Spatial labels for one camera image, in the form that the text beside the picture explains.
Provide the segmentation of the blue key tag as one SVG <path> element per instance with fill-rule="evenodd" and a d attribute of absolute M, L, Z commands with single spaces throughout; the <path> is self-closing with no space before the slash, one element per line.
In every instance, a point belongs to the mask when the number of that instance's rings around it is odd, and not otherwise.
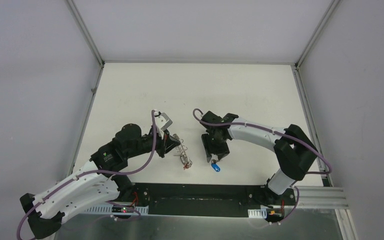
<path fill-rule="evenodd" d="M 220 167 L 219 167 L 216 163 L 212 163 L 212 164 L 211 164 L 211 167 L 212 167 L 216 172 L 220 172 L 220 171 L 221 171 Z"/>

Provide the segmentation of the metal disc with key rings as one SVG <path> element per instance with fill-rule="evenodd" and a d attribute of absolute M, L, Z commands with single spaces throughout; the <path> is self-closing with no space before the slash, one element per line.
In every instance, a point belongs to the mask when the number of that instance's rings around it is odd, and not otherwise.
<path fill-rule="evenodd" d="M 177 155 L 184 166 L 189 166 L 189 168 L 192 166 L 193 162 L 187 155 L 188 148 L 184 145 L 184 140 L 181 139 L 176 133 L 173 134 L 180 140 L 180 146 L 176 147 Z"/>

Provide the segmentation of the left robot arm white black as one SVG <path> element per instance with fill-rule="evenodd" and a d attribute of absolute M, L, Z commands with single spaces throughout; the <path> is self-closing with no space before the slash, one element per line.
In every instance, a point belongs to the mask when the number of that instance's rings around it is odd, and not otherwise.
<path fill-rule="evenodd" d="M 118 199 L 127 202 L 133 189 L 130 175 L 142 171 L 154 154 L 163 158 L 181 142 L 166 129 L 154 125 L 148 134 L 129 123 L 114 138 L 101 146 L 77 171 L 40 194 L 26 193 L 20 198 L 34 239 L 57 232 L 70 218 L 95 204 Z"/>

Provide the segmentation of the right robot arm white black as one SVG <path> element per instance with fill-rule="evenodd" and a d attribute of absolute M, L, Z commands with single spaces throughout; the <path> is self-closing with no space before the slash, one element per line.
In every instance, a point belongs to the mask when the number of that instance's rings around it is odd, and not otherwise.
<path fill-rule="evenodd" d="M 284 198 L 285 191 L 304 179 L 318 157 L 318 151 L 303 130 L 290 124 L 288 127 L 269 127 L 228 113 L 220 117 L 208 111 L 196 120 L 205 128 L 201 135 L 206 160 L 211 164 L 230 154 L 227 141 L 245 141 L 272 151 L 279 170 L 264 187 L 264 200 L 276 205 Z"/>

